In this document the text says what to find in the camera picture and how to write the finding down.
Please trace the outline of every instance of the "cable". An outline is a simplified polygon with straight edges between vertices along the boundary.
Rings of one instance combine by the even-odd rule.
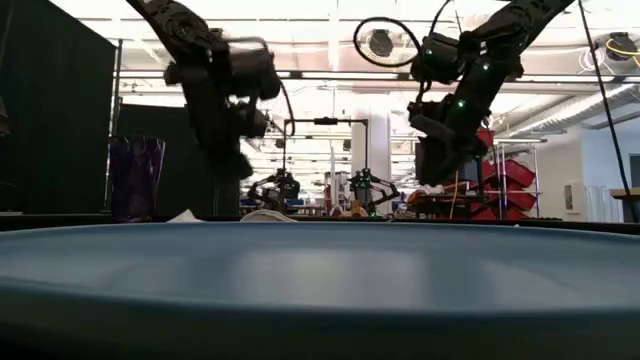
[[[630,52],[630,51],[623,51],[620,49],[616,49],[613,46],[611,46],[611,43],[615,42],[613,39],[609,39],[609,41],[607,41],[607,49],[613,51],[613,52],[617,52],[618,54],[622,54],[622,55],[631,55],[631,56],[638,56],[640,55],[640,52]]]
[[[436,13],[436,16],[433,18],[433,21],[431,21],[431,29],[429,30],[429,35],[433,34],[433,32],[435,31],[436,24],[438,23],[438,20],[440,20],[440,15],[442,15],[442,12],[444,11],[444,8],[447,7],[447,5],[449,5],[450,2],[451,2],[451,0],[446,0],[444,2],[444,4],[442,4],[442,6],[440,6],[440,9]]]
[[[360,42],[358,41],[358,38],[360,37],[360,30],[362,29],[362,27],[370,22],[374,22],[374,21],[380,21],[380,22],[386,22],[386,23],[391,23],[394,25],[399,26],[402,31],[404,31],[405,33],[407,33],[407,35],[409,35],[409,39],[411,39],[411,42],[413,43],[413,46],[415,46],[417,54],[416,56],[412,57],[411,59],[405,60],[403,62],[397,63],[397,64],[387,64],[387,63],[383,63],[383,62],[379,62],[376,61],[374,59],[371,59],[370,57],[368,57],[363,51],[362,51],[362,47],[360,46]],[[420,48],[422,47],[420,45],[420,41],[418,41],[418,38],[416,37],[416,35],[413,33],[413,31],[411,31],[411,29],[409,29],[404,23],[402,23],[400,20],[396,20],[396,19],[392,19],[386,16],[374,16],[374,17],[370,17],[367,19],[364,19],[360,22],[360,24],[358,24],[358,26],[356,26],[356,29],[353,32],[353,46],[356,49],[356,52],[358,53],[358,55],[360,55],[363,59],[367,60],[369,63],[376,65],[376,66],[380,66],[383,68],[399,68],[399,67],[403,67],[405,65],[409,65],[411,64],[411,62],[416,58],[420,58],[421,60],[424,58],[424,55],[422,54],[422,52],[420,51]]]
[[[442,14],[442,11],[444,11],[444,8],[451,2],[451,0],[446,0],[444,2],[444,4],[442,4],[442,6],[440,7],[440,9],[438,10],[438,12],[436,13],[436,16],[433,18],[433,21],[431,22],[431,29],[429,30],[429,35],[433,34],[435,28],[436,28],[436,24],[438,23],[438,20],[440,19],[440,15]],[[409,38],[411,39],[411,42],[413,43],[413,46],[415,46],[416,48],[416,56],[412,57],[411,59],[405,60],[403,62],[397,63],[397,64],[386,64],[386,63],[382,63],[379,61],[376,61],[374,59],[371,59],[370,57],[368,57],[363,51],[362,48],[360,47],[360,42],[358,40],[359,35],[360,35],[360,30],[362,29],[362,27],[365,24],[368,24],[370,22],[374,22],[374,21],[381,21],[381,22],[387,22],[387,23],[391,23],[394,25],[399,26],[405,33],[407,33],[407,35],[409,36]],[[358,26],[356,26],[356,29],[353,32],[353,46],[356,49],[356,52],[358,53],[358,55],[360,55],[360,57],[362,57],[363,59],[365,59],[367,62],[369,62],[370,64],[376,65],[376,66],[380,66],[383,68],[399,68],[405,65],[409,65],[411,62],[413,62],[413,60],[417,57],[418,59],[420,59],[421,63],[425,62],[425,57],[424,54],[422,53],[422,46],[420,45],[420,41],[418,41],[418,38],[416,37],[416,35],[413,33],[413,31],[411,31],[411,29],[409,29],[404,23],[402,23],[399,20],[396,19],[392,19],[386,16],[375,16],[375,17],[370,17],[367,19],[362,20]],[[424,95],[425,92],[431,90],[431,86],[433,85],[431,80],[425,80],[425,79],[421,79],[420,80],[420,89],[418,91],[418,95],[416,96],[416,103],[420,103],[422,102],[422,96]]]
[[[596,57],[596,50],[593,46],[593,39],[591,38],[591,31],[589,30],[589,25],[587,24],[587,16],[584,11],[584,6],[582,4],[582,0],[578,0],[578,5],[580,6],[580,15],[582,16],[582,24],[584,25],[584,32],[587,36],[587,41],[589,42],[589,48],[591,49],[591,57],[595,64],[598,63],[598,59]],[[622,178],[622,185],[624,186],[625,195],[630,198],[631,191],[629,190],[629,182],[627,181],[627,175],[624,170],[624,163],[622,161],[622,153],[620,152],[620,144],[618,143],[618,135],[616,135],[616,128],[613,124],[613,119],[611,118],[611,109],[609,108],[609,100],[607,99],[607,92],[604,88],[604,82],[602,81],[602,73],[600,72],[600,67],[596,66],[596,76],[598,77],[598,85],[600,85],[600,93],[602,94],[602,104],[604,105],[604,111],[607,115],[607,122],[609,123],[609,129],[611,130],[611,140],[613,141],[613,147],[616,151],[616,158],[618,160],[618,168],[620,170],[620,177]],[[633,222],[638,222],[638,214],[636,213],[636,208],[633,204],[629,204],[629,209],[631,210],[631,217],[633,218]]]
[[[638,67],[640,67],[640,60],[638,60],[638,56],[640,56],[640,52],[629,52],[629,51],[622,51],[620,49],[616,49],[613,46],[611,46],[611,43],[615,42],[615,40],[613,39],[609,39],[609,41],[607,41],[607,49],[618,53],[618,54],[622,54],[622,55],[631,55],[631,57],[633,58],[633,62],[636,63],[636,65],[638,65]]]
[[[456,200],[458,199],[458,176],[460,175],[460,171],[456,171],[456,182],[453,184],[453,201],[451,202],[451,211],[449,211],[449,220],[453,219],[453,209],[456,207]]]
[[[455,9],[456,12],[456,23],[458,24],[458,30],[460,34],[462,34],[462,25],[460,24],[460,16],[458,16],[458,9]]]

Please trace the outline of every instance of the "black partition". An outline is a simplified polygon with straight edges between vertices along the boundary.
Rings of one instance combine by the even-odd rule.
[[[185,108],[122,105],[118,135],[151,136],[166,143],[156,213],[237,215],[240,183],[222,183],[198,146]]]
[[[48,0],[14,1],[6,46],[0,211],[101,211],[115,47]]]

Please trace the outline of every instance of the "white column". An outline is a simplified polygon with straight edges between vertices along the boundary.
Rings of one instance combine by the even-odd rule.
[[[371,173],[391,181],[391,123],[390,103],[387,95],[359,95],[360,107],[352,113],[352,119],[368,119],[369,127],[369,168]],[[351,126],[351,176],[365,167],[365,127],[361,124]],[[373,192],[374,199],[380,193]],[[391,202],[378,207],[380,214],[391,212]]]

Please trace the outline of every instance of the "black robotic arm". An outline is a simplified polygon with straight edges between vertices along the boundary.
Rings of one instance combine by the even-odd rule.
[[[126,0],[151,25],[175,60],[165,82],[181,84],[191,126],[217,176],[242,179],[252,174],[240,152],[240,136],[261,137],[267,118],[256,109],[258,99],[278,96],[281,81],[261,38],[228,39],[221,29],[173,0]],[[261,48],[231,52],[233,42],[257,42]],[[229,97],[248,97],[233,104]]]
[[[411,66],[413,78],[443,84],[462,79],[441,102],[409,104],[411,126],[427,134],[420,138],[421,184],[440,184],[471,158],[487,152],[476,133],[491,114],[491,103],[508,77],[522,76],[522,52],[573,2],[513,0],[459,40],[438,33],[423,39],[421,56]]]

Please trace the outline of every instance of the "ceiling light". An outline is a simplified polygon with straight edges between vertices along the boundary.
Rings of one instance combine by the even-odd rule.
[[[398,74],[375,72],[303,72],[305,79],[397,80]]]
[[[602,81],[613,81],[613,76],[603,76]],[[597,76],[554,76],[554,75],[524,75],[516,79],[516,82],[539,82],[539,83],[597,83]]]
[[[367,45],[369,45],[372,53],[382,58],[388,58],[393,51],[393,41],[389,37],[389,30],[373,30]]]
[[[496,144],[536,144],[545,143],[547,139],[493,139]]]

